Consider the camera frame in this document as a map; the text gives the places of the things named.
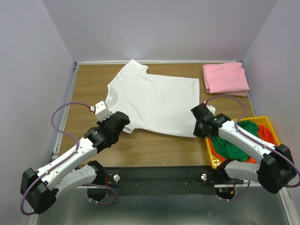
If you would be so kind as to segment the white t shirt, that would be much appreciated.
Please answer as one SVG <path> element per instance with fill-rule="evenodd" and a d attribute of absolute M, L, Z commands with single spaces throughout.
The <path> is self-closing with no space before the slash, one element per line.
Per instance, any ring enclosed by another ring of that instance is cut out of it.
<path fill-rule="evenodd" d="M 131 60 L 107 85 L 105 102 L 110 111 L 120 111 L 130 119 L 124 132 L 143 129 L 193 138 L 191 109 L 200 103 L 199 79 L 153 75 L 147 70 L 148 66 Z"/>

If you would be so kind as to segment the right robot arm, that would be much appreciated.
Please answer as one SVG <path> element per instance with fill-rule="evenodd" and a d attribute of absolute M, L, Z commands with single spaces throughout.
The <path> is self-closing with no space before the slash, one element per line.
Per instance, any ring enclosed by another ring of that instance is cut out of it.
<path fill-rule="evenodd" d="M 218 182 L 225 184 L 231 179 L 254 181 L 268 192 L 276 194 L 299 175 L 300 171 L 286 145 L 276 146 L 256 137 L 228 116 L 221 113 L 214 115 L 205 103 L 194 107 L 191 112 L 196 119 L 195 136 L 220 137 L 255 160 L 252 164 L 226 160 L 217 167 L 215 174 Z"/>

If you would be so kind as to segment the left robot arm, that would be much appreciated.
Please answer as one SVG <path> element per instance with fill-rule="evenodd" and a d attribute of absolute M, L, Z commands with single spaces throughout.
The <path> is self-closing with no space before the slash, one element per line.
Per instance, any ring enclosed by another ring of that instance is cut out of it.
<path fill-rule="evenodd" d="M 110 148 L 118 140 L 123 128 L 130 123 L 129 117 L 122 112 L 113 113 L 108 119 L 97 122 L 70 150 L 49 164 L 33 170 L 28 168 L 22 174 L 20 193 L 22 214 L 41 214 L 53 206 L 63 192 L 81 185 L 99 185 L 104 174 L 99 163 L 83 168 L 75 168 L 86 159 Z M 27 202 L 32 212 L 26 212 Z"/>

